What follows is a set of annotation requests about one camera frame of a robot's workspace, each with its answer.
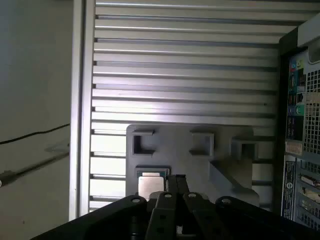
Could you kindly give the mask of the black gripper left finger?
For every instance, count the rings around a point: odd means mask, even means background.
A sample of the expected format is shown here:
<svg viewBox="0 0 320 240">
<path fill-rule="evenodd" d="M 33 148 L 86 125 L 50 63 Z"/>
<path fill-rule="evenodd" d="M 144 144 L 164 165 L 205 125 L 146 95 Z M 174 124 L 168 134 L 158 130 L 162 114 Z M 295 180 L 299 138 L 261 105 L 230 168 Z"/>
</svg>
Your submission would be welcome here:
<svg viewBox="0 0 320 240">
<path fill-rule="evenodd" d="M 174 240 L 178 176 L 146 200 L 129 195 L 35 237 L 37 240 Z"/>
</svg>

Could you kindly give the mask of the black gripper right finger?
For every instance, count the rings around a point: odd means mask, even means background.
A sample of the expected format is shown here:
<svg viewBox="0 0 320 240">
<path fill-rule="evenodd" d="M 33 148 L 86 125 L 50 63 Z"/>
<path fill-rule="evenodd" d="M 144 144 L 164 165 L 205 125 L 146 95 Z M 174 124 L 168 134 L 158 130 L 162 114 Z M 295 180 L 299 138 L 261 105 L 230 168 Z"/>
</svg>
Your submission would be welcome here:
<svg viewBox="0 0 320 240">
<path fill-rule="evenodd" d="M 182 220 L 179 240 L 318 240 L 319 231 L 231 196 L 211 202 L 189 190 L 185 175 L 177 175 Z"/>
</svg>

